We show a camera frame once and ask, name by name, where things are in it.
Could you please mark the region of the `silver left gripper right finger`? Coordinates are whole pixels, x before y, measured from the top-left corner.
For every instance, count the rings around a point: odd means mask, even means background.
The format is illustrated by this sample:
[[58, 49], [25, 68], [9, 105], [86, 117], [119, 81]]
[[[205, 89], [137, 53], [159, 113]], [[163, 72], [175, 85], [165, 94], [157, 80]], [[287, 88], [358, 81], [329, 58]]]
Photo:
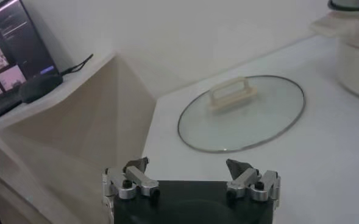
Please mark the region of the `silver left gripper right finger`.
[[264, 174], [252, 167], [249, 163], [227, 159], [226, 165], [233, 178], [227, 182], [227, 200], [235, 202], [239, 198], [249, 195], [257, 202], [280, 199], [280, 175], [273, 170], [267, 170]]

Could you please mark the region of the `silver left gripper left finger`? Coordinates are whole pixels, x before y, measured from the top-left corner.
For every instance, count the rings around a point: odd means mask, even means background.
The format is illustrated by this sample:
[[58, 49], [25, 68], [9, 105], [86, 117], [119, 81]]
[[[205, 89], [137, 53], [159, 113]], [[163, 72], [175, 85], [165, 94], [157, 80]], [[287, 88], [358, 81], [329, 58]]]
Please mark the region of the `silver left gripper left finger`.
[[150, 200], [159, 200], [159, 182], [145, 175], [147, 157], [129, 161], [123, 168], [106, 168], [102, 174], [103, 196], [119, 197], [122, 200], [132, 200], [137, 196], [137, 189]]

